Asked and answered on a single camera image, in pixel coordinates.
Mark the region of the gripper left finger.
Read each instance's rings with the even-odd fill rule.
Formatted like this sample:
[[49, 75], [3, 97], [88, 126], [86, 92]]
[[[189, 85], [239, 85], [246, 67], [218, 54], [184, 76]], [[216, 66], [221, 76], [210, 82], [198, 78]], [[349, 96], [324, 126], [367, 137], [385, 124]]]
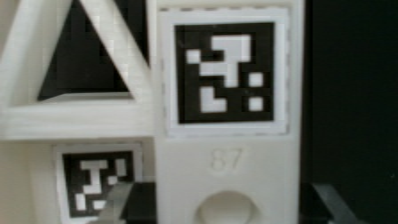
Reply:
[[157, 184], [120, 183], [99, 219], [88, 224], [157, 224]]

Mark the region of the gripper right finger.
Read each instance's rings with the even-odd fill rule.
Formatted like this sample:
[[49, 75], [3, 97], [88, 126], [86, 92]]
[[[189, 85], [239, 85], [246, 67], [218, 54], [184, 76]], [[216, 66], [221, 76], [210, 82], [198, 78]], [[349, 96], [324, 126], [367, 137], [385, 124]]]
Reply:
[[356, 216], [331, 184], [301, 185], [299, 224], [369, 224]]

